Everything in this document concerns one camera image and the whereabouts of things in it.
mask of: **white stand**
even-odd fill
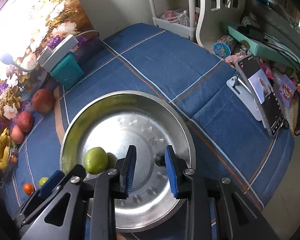
[[[233,76],[227,81],[227,86],[244,103],[257,121],[262,121],[259,108],[247,89],[238,83],[237,76]]]

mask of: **fabric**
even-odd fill
[[[151,25],[130,26],[105,39],[104,46],[82,66],[86,75],[72,89],[57,88],[55,96],[61,98],[55,111],[35,115],[34,128],[19,150],[18,168],[5,185],[8,212],[13,214],[27,199],[24,183],[37,187],[41,177],[59,169],[60,130],[86,104],[120,90],[143,91],[172,105],[193,137],[197,172],[214,179],[229,177],[262,210],[287,169],[294,139],[284,129],[275,138],[268,136],[227,87],[235,70],[195,43]],[[124,236],[184,239],[184,224],[182,207],[164,224]]]

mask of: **banana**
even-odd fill
[[[0,160],[0,170],[4,170],[8,164],[9,159],[9,147],[6,146],[3,152],[3,157]]]
[[[10,132],[8,128],[4,129],[3,133],[0,135],[0,160],[3,157],[4,149],[10,142]]]

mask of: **pink cloth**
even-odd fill
[[[247,55],[246,52],[236,52],[235,54],[226,57],[225,62],[227,62],[231,67],[235,68],[234,64],[245,55]]]

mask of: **green folder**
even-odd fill
[[[223,30],[225,32],[227,32],[229,35],[231,35],[232,37],[234,37],[240,43],[244,44],[245,46],[248,46],[248,49],[253,54],[253,56],[263,57],[268,60],[279,62],[286,66],[289,66],[289,67],[299,70],[300,58],[298,58],[297,55],[294,54],[288,47],[286,47],[285,45],[283,45],[279,42],[276,42],[274,39],[271,39],[268,36],[266,37],[269,40],[269,43],[274,44],[282,49],[287,50],[291,54],[293,59],[290,58],[289,56],[281,55],[276,50],[272,49],[271,47],[269,47],[259,41],[252,40],[252,39],[246,37],[239,31],[237,31],[238,26],[239,26],[238,24],[233,24],[233,23],[231,23],[231,24],[223,23],[222,24]]]

